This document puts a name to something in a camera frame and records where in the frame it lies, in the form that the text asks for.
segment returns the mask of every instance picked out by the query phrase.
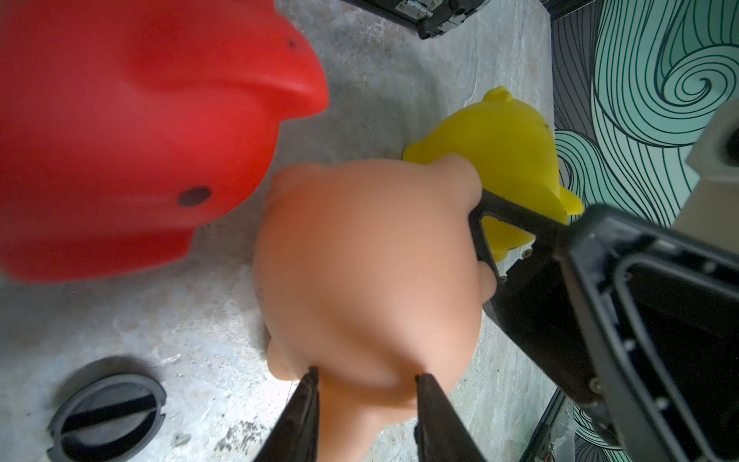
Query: black round lid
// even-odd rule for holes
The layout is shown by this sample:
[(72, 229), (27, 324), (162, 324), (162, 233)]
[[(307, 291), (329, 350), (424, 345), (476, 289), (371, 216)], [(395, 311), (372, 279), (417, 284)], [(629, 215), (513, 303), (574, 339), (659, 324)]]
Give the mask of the black round lid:
[(76, 392), (54, 415), (52, 462), (127, 461), (164, 421), (164, 389), (153, 378), (118, 374)]

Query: yellow toy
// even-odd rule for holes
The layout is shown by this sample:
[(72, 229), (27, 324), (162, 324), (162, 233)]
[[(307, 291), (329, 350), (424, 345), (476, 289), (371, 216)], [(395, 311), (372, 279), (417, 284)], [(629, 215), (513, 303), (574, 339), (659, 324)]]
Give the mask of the yellow toy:
[[(450, 152), (477, 169), (483, 188), (561, 223), (584, 211), (582, 201), (559, 185), (554, 136), (533, 107), (513, 99), (502, 86), (479, 103), (447, 117), (425, 140), (408, 146), (403, 160), (431, 163)], [(492, 218), (483, 228), (496, 262), (533, 240)]]

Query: concrete floor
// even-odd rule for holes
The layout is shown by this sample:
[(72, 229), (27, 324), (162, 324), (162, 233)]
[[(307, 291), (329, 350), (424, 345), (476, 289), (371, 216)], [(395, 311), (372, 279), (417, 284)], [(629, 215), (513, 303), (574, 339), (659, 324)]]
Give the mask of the concrete floor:
[[(549, 16), (539, 0), (492, 0), (462, 27), (420, 41), (339, 0), (277, 0), (326, 70), (330, 108), (282, 126), (269, 176), (306, 160), (399, 158), (404, 146), (505, 85), (553, 124)], [(156, 271), (68, 285), (0, 276), (3, 461), (45, 459), (53, 413), (96, 376), (142, 370), (168, 393), (166, 420), (135, 461), (249, 461), (294, 384), (271, 378), (251, 276), (267, 191), (197, 232)], [(517, 461), (554, 385), (485, 319), (452, 403), (488, 461)], [(385, 429), (367, 461), (413, 461), (412, 422)]]

